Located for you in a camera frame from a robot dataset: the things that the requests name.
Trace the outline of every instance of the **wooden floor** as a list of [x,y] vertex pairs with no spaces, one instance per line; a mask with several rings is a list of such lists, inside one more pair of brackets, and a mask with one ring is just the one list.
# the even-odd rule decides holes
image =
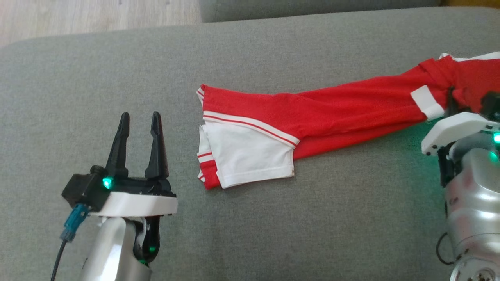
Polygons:
[[0,0],[0,47],[50,35],[201,21],[199,0]]

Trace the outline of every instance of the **green led light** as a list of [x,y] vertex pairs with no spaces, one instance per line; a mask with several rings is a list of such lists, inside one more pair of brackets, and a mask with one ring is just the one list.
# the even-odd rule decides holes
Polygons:
[[489,152],[489,159],[493,162],[498,162],[499,161],[499,157],[497,156],[497,154],[493,151],[490,151]]
[[113,179],[110,177],[105,177],[102,179],[102,184],[105,188],[110,189],[113,186]]

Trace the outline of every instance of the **blue cable connector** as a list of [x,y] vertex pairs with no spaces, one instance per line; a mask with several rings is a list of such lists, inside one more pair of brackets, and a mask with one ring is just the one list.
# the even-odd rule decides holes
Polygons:
[[89,215],[89,208],[84,204],[76,204],[67,217],[64,223],[64,231],[61,233],[59,238],[63,241],[72,242],[77,234],[78,227],[83,223],[85,218]]

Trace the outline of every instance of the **black screw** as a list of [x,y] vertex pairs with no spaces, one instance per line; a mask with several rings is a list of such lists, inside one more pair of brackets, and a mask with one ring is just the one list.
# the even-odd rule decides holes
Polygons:
[[500,112],[496,111],[491,115],[496,121],[500,121]]
[[90,173],[91,174],[98,174],[99,176],[101,176],[103,178],[108,175],[108,171],[104,167],[101,167],[99,165],[93,165],[90,168]]

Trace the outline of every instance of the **gray sofa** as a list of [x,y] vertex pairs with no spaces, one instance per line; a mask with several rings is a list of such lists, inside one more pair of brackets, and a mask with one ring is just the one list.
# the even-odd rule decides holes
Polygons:
[[[400,74],[447,52],[498,51],[500,12],[433,7],[171,26],[26,40],[0,50],[0,279],[48,280],[70,212],[71,175],[104,165],[122,112],[127,167],[142,176],[153,111],[163,118],[178,214],[161,220],[153,280],[449,278],[430,124],[295,162],[293,178],[205,191],[201,83],[301,92]],[[75,280],[99,220],[66,247]],[[453,259],[448,243],[445,259]]]
[[199,0],[205,23],[439,6],[441,0]]

